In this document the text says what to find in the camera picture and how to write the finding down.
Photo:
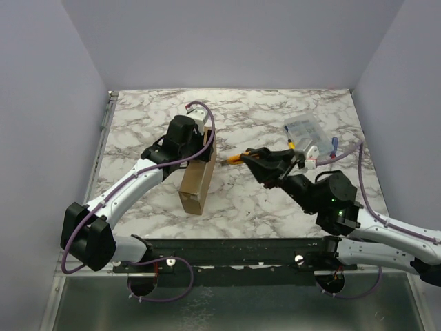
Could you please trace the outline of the orange utility knife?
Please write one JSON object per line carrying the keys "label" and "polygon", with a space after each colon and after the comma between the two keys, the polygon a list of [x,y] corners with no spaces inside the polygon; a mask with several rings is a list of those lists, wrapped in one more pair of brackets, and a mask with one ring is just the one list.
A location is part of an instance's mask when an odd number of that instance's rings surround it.
{"label": "orange utility knife", "polygon": [[222,166],[236,166],[242,164],[243,161],[240,159],[240,154],[234,155],[232,157],[228,157],[226,160],[221,161]]}

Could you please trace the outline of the clear plastic parts box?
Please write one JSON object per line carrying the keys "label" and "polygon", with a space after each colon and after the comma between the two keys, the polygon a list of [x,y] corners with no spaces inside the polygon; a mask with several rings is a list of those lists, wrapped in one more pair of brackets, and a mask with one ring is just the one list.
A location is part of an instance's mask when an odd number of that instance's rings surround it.
{"label": "clear plastic parts box", "polygon": [[285,119],[283,127],[294,145],[301,139],[310,139],[318,147],[319,156],[329,156],[334,150],[331,139],[325,134],[313,114],[302,114]]}

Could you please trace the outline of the brown cardboard express box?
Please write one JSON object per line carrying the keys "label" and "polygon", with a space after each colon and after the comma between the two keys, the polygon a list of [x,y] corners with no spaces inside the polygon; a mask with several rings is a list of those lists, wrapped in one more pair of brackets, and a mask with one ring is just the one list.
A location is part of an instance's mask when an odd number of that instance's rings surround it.
{"label": "brown cardboard express box", "polygon": [[216,138],[212,143],[210,161],[191,160],[185,169],[178,191],[184,212],[202,215],[217,157]]}

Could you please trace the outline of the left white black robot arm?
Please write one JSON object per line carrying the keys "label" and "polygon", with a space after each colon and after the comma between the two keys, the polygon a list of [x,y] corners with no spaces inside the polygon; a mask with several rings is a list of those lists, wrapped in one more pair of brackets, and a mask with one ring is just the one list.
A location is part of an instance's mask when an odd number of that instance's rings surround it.
{"label": "left white black robot arm", "polygon": [[117,237],[121,217],[149,190],[161,184],[183,163],[212,158],[214,130],[205,128],[207,111],[200,108],[176,115],[164,136],[146,148],[130,171],[111,188],[86,204],[65,211],[60,246],[93,271],[110,262],[128,262],[137,272],[148,270],[148,244],[135,236]]}

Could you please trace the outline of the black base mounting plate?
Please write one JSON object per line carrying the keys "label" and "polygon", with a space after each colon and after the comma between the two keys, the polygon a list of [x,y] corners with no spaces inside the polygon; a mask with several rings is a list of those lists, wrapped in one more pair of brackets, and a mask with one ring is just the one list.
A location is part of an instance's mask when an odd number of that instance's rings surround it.
{"label": "black base mounting plate", "polygon": [[266,239],[149,239],[146,260],[158,261],[158,284],[238,287],[315,284],[315,272],[338,268],[336,237]]}

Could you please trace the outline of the aluminium frame rail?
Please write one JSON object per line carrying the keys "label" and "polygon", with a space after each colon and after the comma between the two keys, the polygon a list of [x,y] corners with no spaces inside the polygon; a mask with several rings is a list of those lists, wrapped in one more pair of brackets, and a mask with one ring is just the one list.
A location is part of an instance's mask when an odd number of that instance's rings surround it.
{"label": "aluminium frame rail", "polygon": [[[75,258],[68,257],[65,262],[66,270],[73,270],[81,265],[81,262]],[[65,274],[61,269],[61,259],[57,262],[57,266],[54,271],[55,277],[110,277],[115,276],[116,274],[113,272],[113,265],[106,265],[103,269],[99,271],[93,271],[89,267],[85,266],[80,270],[72,273]]]}

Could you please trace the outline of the yellow screwdriver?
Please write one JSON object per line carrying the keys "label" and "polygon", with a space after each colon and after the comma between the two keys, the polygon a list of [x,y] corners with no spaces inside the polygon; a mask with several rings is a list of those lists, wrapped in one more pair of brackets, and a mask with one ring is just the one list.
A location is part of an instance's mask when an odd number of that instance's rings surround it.
{"label": "yellow screwdriver", "polygon": [[293,142],[291,139],[288,139],[287,142],[288,142],[288,146],[289,146],[291,149],[294,149],[294,148],[295,148],[295,144],[294,144],[294,142]]}

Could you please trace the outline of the blue red screwdriver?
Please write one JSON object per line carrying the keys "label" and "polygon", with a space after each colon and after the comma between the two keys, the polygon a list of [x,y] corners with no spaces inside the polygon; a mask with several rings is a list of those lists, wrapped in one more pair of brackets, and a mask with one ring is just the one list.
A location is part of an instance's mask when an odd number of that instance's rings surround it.
{"label": "blue red screwdriver", "polygon": [[333,137],[331,139],[331,144],[332,144],[333,149],[330,152],[329,157],[331,159],[334,159],[336,157],[336,153],[337,153],[337,149],[338,149],[338,138],[337,137]]}

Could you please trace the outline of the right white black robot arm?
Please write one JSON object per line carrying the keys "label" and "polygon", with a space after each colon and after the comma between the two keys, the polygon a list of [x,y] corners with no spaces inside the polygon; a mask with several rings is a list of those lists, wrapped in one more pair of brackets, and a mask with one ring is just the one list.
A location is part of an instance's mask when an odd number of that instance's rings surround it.
{"label": "right white black robot arm", "polygon": [[305,214],[332,236],[334,246],[316,253],[326,270],[342,265],[367,264],[402,270],[425,283],[440,285],[440,231],[421,228],[375,212],[358,203],[363,185],[354,186],[341,171],[310,181],[305,173],[323,166],[316,146],[272,152],[247,149],[239,159],[265,188],[280,188]]}

